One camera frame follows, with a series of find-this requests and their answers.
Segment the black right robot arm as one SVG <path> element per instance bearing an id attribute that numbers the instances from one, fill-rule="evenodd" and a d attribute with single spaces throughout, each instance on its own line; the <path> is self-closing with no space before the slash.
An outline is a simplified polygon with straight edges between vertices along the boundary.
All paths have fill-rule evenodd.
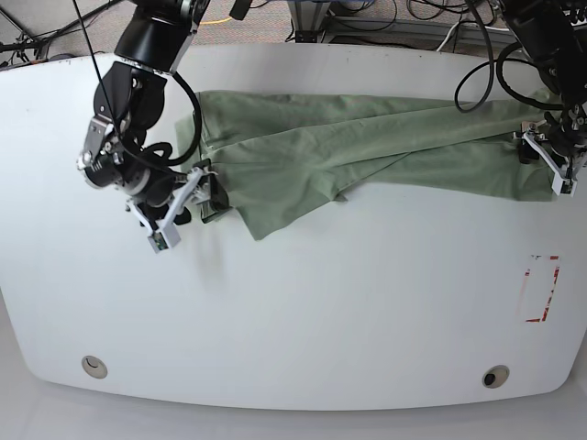
<path id="1" fill-rule="evenodd" d="M 138 1 L 116 45 L 119 59 L 98 78 L 94 116 L 78 167 L 89 185 L 124 190 L 150 226 L 172 212 L 172 203 L 186 188 L 188 176 L 178 170 L 184 164 L 204 174 L 195 182 L 196 191 L 204 196 L 200 203 L 203 222 L 230 208 L 210 160 L 201 157 L 201 106 L 177 72 L 208 6 L 206 1 Z M 174 156 L 168 142 L 144 144 L 148 130 L 162 115 L 169 78 L 183 89 L 193 107 L 193 137 L 180 156 Z"/>

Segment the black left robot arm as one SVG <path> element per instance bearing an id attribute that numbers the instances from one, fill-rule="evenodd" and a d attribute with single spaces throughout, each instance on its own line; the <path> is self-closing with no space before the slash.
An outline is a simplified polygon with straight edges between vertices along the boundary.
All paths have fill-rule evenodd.
<path id="1" fill-rule="evenodd" d="M 487 27 L 473 1 L 465 3 L 478 26 L 488 55 L 489 77 L 480 100 L 462 107 L 459 91 L 454 104 L 462 113 L 472 112 L 487 100 L 495 82 L 517 102 L 544 112 L 546 139 L 551 150 L 564 158 L 570 178 L 586 162 L 586 3 L 584 1 L 493 1 L 515 41 L 498 55 Z M 504 77 L 510 55 L 522 51 L 543 83 L 559 101 L 540 102 L 515 91 Z"/>

